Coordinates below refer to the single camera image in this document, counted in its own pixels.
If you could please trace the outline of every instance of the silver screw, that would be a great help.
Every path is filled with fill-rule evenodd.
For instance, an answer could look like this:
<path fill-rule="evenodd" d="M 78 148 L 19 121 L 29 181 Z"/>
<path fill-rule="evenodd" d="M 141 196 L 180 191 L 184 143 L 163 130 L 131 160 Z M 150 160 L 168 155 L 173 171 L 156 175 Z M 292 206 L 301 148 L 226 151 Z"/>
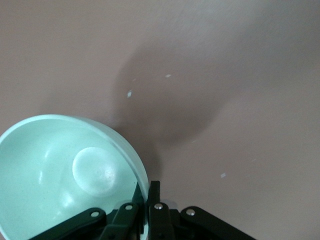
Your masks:
<path fill-rule="evenodd" d="M 157 203 L 156 205 L 154 205 L 154 208 L 157 210 L 161 210 L 164 206 L 161 203 Z"/>
<path fill-rule="evenodd" d="M 194 216 L 194 215 L 196 215 L 196 212 L 195 212 L 195 210 L 189 208 L 189 209 L 186 211 L 186 214 L 188 214 L 189 216 Z"/>
<path fill-rule="evenodd" d="M 127 205 L 127 206 L 125 206 L 125 210 L 131 210 L 131 209 L 133 209 L 134 207 L 132 206 L 132 205 Z"/>
<path fill-rule="evenodd" d="M 99 212 L 98 211 L 94 211 L 93 213 L 91 213 L 91 217 L 95 218 L 99 216 Z"/>

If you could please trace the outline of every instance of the white speck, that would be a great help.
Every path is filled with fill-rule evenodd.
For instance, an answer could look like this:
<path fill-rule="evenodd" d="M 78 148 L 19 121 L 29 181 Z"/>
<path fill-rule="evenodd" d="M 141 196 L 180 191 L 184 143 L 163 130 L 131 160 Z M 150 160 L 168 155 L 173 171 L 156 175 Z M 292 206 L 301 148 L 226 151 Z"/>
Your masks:
<path fill-rule="evenodd" d="M 127 97 L 127 98 L 130 98 L 131 95 L 132 95 L 132 90 L 128 91 L 128 93 L 126 94 L 126 97 Z"/>

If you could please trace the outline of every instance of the beige surface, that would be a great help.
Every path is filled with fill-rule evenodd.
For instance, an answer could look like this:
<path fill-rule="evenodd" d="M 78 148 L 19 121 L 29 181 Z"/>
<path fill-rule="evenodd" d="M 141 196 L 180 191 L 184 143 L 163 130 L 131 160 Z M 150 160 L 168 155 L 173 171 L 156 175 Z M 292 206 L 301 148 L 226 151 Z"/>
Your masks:
<path fill-rule="evenodd" d="M 318 0 L 3 0 L 0 133 L 39 114 L 92 118 L 131 142 L 171 207 L 260 240 L 318 239 L 319 12 Z"/>

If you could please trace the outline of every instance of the table surface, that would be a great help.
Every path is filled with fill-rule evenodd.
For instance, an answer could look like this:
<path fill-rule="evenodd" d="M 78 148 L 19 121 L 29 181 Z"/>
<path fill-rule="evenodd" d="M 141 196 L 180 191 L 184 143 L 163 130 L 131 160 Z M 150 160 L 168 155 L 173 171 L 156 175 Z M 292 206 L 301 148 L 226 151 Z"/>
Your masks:
<path fill-rule="evenodd" d="M 91 118 L 128 139 L 170 207 L 259 240 L 318 239 L 319 12 L 318 0 L 4 0 L 0 134 L 35 115 Z"/>

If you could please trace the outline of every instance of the mint green cup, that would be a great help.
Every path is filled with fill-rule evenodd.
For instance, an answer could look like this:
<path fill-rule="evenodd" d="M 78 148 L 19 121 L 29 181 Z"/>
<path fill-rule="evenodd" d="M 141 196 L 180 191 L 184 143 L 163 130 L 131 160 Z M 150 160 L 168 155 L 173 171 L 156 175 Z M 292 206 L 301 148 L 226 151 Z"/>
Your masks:
<path fill-rule="evenodd" d="M 99 122 L 39 115 L 0 137 L 0 231 L 27 240 L 89 208 L 107 214 L 149 183 L 132 146 Z M 146 239 L 148 225 L 144 227 Z"/>

